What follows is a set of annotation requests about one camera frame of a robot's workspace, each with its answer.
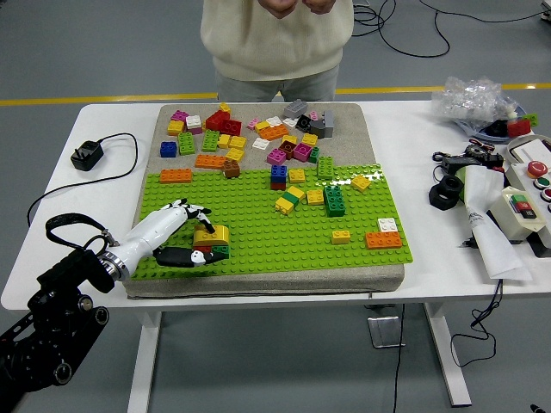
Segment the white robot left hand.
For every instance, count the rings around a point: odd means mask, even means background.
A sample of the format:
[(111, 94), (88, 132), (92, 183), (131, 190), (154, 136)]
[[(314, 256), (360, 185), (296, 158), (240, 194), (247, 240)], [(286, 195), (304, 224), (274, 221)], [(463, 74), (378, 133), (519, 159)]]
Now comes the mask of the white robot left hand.
[(197, 219), (208, 233), (215, 233), (207, 217), (210, 213), (210, 209), (185, 199), (176, 200), (148, 214), (117, 246), (108, 247), (102, 259), (118, 272), (120, 280), (129, 279), (139, 261), (148, 256), (154, 257), (158, 265), (172, 268), (196, 268), (222, 261), (222, 253), (163, 246), (190, 219)]

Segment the person's right hand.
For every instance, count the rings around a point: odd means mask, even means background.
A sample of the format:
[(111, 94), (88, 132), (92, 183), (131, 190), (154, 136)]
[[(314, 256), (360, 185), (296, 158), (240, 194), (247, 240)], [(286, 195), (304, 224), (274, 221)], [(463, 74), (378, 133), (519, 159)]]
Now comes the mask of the person's right hand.
[(298, 3), (297, 0), (258, 0), (257, 2), (277, 19), (290, 15)]

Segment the person's left hand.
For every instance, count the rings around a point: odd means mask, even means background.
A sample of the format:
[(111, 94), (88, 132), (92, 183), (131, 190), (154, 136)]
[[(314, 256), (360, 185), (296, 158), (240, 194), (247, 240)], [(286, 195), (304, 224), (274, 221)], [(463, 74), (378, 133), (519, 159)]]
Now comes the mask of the person's left hand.
[(331, 12), (336, 0), (303, 0), (309, 10), (316, 15), (324, 15)]

